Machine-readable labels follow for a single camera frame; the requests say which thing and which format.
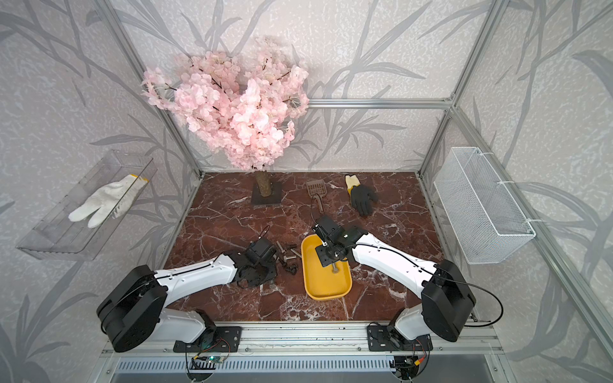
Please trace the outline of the yellow plastic storage tray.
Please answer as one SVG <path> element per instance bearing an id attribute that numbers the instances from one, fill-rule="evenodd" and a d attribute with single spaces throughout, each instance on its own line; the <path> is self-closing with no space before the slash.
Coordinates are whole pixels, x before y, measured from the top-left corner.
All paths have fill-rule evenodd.
<path id="1" fill-rule="evenodd" d="M 315 248 L 322 244 L 316 235 L 307 236 L 301 243 L 303 282 L 307 295 L 316 301 L 327 301 L 347 295 L 353 286 L 351 268 L 347 263 L 336 263 L 338 274 L 332 266 L 322 267 Z"/>

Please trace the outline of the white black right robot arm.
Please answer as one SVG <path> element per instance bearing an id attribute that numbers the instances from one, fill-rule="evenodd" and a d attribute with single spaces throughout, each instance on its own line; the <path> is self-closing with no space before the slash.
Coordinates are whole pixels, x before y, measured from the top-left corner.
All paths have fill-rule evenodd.
<path id="1" fill-rule="evenodd" d="M 477 300 L 455 263 L 417 258 L 360 227 L 343 228 L 326 215 L 313 231 L 322 241 L 315 249 L 322 266 L 352 260 L 380 271 L 420 298 L 420 305 L 400 311 L 390 321 L 395 337 L 413 341 L 435 334 L 447 342 L 460 338 Z"/>

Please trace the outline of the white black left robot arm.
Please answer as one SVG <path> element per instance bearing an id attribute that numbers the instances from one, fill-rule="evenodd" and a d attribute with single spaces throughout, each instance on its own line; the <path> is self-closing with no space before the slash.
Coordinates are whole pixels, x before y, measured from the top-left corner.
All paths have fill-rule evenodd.
<path id="1" fill-rule="evenodd" d="M 171 304 L 211 287 L 259 287 L 277 276 L 276 246 L 264 237 L 243 251 L 229 251 L 186 267 L 132 269 L 97 308 L 101 330 L 113 350 L 124 353 L 150 340 L 174 342 L 174 352 L 237 350 L 240 330 L 219 328 L 204 312 Z"/>

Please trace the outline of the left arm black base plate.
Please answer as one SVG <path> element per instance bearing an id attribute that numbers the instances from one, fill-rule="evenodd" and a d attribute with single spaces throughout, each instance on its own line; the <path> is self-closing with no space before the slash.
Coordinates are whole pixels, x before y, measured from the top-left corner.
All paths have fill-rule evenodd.
<path id="1" fill-rule="evenodd" d="M 217 327 L 215 330 L 206 330 L 192 343 L 176 341 L 172 351 L 187 354 L 236 353 L 239 349 L 242 329 L 242 327 Z"/>

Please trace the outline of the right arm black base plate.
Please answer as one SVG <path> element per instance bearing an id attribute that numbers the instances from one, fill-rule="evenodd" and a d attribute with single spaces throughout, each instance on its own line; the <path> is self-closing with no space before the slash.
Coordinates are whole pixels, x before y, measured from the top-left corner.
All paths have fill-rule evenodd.
<path id="1" fill-rule="evenodd" d="M 421 335 L 415 340 L 407 340 L 397 330 L 371 322 L 367 326 L 368 348 L 371 352 L 409 351 L 413 353 L 429 353 L 433 349 L 431 336 Z"/>

